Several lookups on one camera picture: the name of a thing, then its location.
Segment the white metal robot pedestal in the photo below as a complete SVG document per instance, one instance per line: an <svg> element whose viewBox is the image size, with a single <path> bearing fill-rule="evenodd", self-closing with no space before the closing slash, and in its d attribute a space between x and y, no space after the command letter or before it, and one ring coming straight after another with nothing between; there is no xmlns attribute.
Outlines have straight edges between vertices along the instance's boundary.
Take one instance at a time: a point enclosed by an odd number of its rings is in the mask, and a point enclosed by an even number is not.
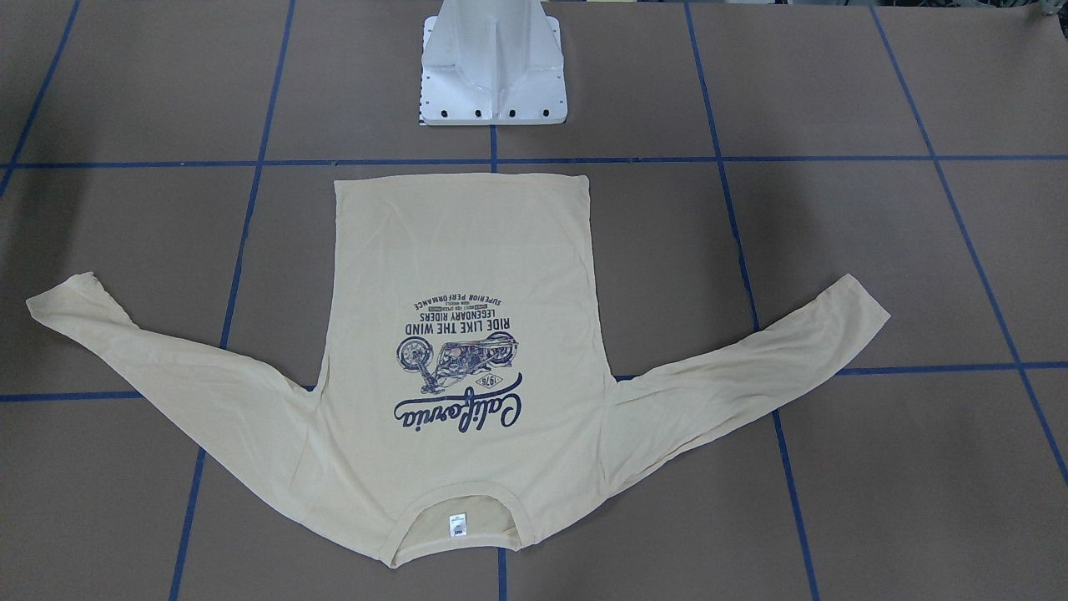
<svg viewBox="0 0 1068 601"><path fill-rule="evenodd" d="M541 1L444 1L422 27L426 126L539 126L568 117L557 19Z"/></svg>

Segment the cream long-sleeve printed shirt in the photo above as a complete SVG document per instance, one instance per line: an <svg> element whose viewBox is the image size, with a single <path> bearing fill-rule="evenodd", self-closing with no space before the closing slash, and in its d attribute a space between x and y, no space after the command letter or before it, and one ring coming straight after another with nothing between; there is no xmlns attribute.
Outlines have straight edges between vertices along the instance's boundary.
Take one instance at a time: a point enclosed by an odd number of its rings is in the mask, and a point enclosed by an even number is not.
<svg viewBox="0 0 1068 601"><path fill-rule="evenodd" d="M397 569L522 550L679 454L824 384L889 313L844 275L750 336L619 381L590 183L560 174L335 181L315 388L144 330L95 274L27 300L278 513Z"/></svg>

